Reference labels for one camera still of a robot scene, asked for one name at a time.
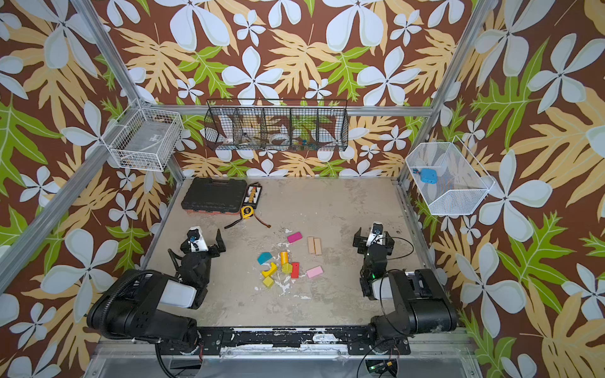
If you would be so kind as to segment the natural wood block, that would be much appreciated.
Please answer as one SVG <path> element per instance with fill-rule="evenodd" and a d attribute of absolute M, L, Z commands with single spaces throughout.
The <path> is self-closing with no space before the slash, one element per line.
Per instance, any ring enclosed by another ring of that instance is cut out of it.
<path fill-rule="evenodd" d="M 315 255 L 316 254 L 316 249 L 315 249 L 314 237 L 309 236 L 307 238 L 307 246 L 308 246 L 309 253 L 311 255 Z"/>
<path fill-rule="evenodd" d="M 316 255 L 322 255 L 322 245 L 319 238 L 314 238 L 314 252 Z"/>

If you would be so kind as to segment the magenta wood block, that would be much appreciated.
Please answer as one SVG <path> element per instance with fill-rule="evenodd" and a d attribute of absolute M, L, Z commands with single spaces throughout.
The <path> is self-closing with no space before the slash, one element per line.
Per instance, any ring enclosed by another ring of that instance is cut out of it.
<path fill-rule="evenodd" d="M 295 232 L 287 237 L 288 243 L 295 243 L 303 238 L 301 232 Z"/>

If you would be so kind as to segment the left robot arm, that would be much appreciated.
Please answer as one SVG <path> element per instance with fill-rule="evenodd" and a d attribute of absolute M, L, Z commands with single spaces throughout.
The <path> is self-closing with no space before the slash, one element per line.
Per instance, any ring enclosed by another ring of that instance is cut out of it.
<path fill-rule="evenodd" d="M 87 325 L 109 340 L 173 343 L 184 349 L 198 341 L 197 322 L 159 310 L 158 306 L 197 310 L 208 293 L 213 258 L 226 252 L 222 234 L 209 245 L 199 226 L 187 231 L 182 255 L 169 249 L 175 274 L 131 269 L 114 282 L 91 307 Z"/>

